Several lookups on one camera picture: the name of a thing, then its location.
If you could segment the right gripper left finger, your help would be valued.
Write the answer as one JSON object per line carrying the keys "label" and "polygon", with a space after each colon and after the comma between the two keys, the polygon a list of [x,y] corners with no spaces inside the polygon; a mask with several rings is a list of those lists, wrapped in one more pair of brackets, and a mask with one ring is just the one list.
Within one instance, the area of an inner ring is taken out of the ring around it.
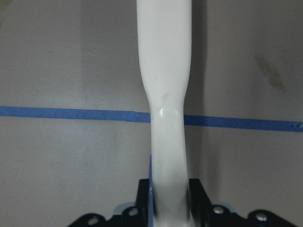
{"label": "right gripper left finger", "polygon": [[149,179],[138,183],[134,205],[123,208],[109,220],[97,213],[88,213],[73,221],[71,227],[152,227],[152,202]]}

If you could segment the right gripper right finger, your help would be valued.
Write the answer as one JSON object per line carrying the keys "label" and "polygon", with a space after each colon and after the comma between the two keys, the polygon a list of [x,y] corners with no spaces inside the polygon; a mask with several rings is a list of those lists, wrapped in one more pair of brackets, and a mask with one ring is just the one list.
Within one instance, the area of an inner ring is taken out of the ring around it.
{"label": "right gripper right finger", "polygon": [[197,227],[294,227],[268,210],[254,210],[246,218],[226,205],[212,204],[199,179],[189,180],[191,214]]}

